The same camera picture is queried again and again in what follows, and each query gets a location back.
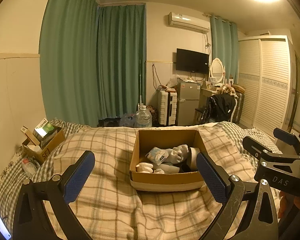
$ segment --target refrigerator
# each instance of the refrigerator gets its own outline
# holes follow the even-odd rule
[[[180,82],[178,84],[177,125],[193,125],[195,109],[199,107],[200,84]]]

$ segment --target bed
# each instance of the bed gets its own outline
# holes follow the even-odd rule
[[[205,184],[200,190],[160,194],[137,192],[131,187],[129,164],[138,129],[91,128],[57,119],[52,123],[64,128],[66,141],[51,153],[31,179],[46,181],[53,174],[62,174],[85,150],[94,152],[94,170],[77,200],[70,203],[93,239],[198,239],[218,213],[221,204],[214,201]],[[265,133],[244,130],[229,122],[151,129],[199,130],[216,164],[244,181],[254,181],[257,166],[255,159],[242,147],[245,136],[281,154]],[[17,151],[0,176],[0,215],[11,233],[18,192],[26,178],[21,160],[21,151]],[[276,189],[272,192],[278,210],[279,192]],[[245,205],[242,203],[226,239],[235,233]],[[57,235],[66,239],[49,202],[45,206]]]

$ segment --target white louvered wardrobe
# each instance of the white louvered wardrobe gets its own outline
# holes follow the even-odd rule
[[[287,36],[248,37],[239,41],[238,84],[245,87],[240,122],[273,136],[274,128],[285,130],[295,88],[293,50]]]

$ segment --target human hand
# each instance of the human hand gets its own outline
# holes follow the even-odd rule
[[[280,200],[280,209],[278,211],[278,218],[283,218],[284,212],[287,209],[287,197],[286,193],[283,191],[280,191],[279,197],[282,197]],[[300,209],[300,197],[294,197],[293,203],[296,205],[298,209]]]

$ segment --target teal curtain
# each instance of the teal curtain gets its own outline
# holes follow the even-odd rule
[[[39,54],[48,119],[98,124],[95,0],[48,0]]]
[[[234,78],[234,82],[238,80],[238,30],[237,25],[221,17],[210,18],[212,32],[212,58],[219,58],[225,67],[226,79],[230,75]]]
[[[135,112],[140,86],[143,102],[146,100],[145,13],[145,5],[98,8],[98,113],[103,118]]]

